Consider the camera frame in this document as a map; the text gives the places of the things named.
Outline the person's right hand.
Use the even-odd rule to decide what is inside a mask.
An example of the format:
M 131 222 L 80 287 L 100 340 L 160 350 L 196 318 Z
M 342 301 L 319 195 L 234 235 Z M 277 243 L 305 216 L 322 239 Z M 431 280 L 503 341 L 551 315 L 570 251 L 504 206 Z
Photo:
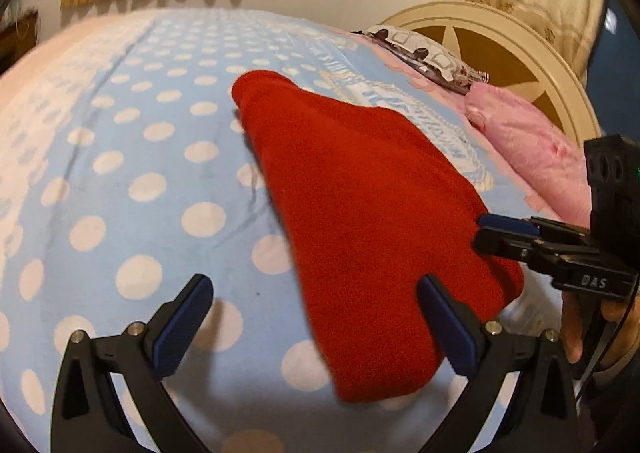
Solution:
M 606 321 L 620 323 L 623 320 L 627 306 L 613 300 L 603 300 L 601 312 Z M 570 363 L 576 363 L 582 356 L 582 314 L 575 295 L 563 295 L 563 309 L 561 320 L 561 336 L 564 349 Z M 609 369 L 617 363 L 630 359 L 639 347 L 639 298 L 634 300 L 630 312 L 626 316 L 624 325 L 614 339 L 608 352 L 605 353 L 599 366 Z

